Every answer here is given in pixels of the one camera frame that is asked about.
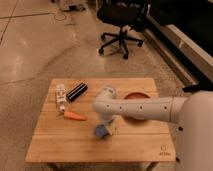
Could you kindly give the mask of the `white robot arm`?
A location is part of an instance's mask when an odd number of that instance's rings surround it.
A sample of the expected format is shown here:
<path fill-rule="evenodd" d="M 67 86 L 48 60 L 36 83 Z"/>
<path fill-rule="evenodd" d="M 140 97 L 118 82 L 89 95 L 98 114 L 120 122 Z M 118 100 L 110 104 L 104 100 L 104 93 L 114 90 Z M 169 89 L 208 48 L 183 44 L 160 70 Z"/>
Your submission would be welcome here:
<path fill-rule="evenodd" d="M 103 123 L 114 115 L 170 122 L 178 125 L 176 171 L 213 171 L 213 92 L 189 97 L 118 99 L 116 89 L 105 86 L 93 101 Z"/>

